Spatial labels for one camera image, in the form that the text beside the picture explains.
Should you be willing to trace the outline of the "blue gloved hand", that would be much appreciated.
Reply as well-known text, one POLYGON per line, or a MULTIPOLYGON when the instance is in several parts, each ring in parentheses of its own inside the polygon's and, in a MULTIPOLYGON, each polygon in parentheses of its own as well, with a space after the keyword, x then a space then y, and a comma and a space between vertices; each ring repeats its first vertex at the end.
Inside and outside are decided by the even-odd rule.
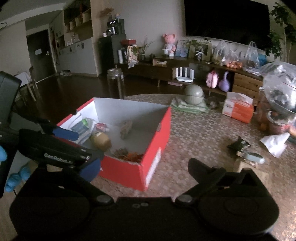
POLYGON ((22 181, 29 179, 32 173, 29 161, 29 158, 17 151, 10 163, 8 153, 1 146, 1 190, 12 192, 22 181))

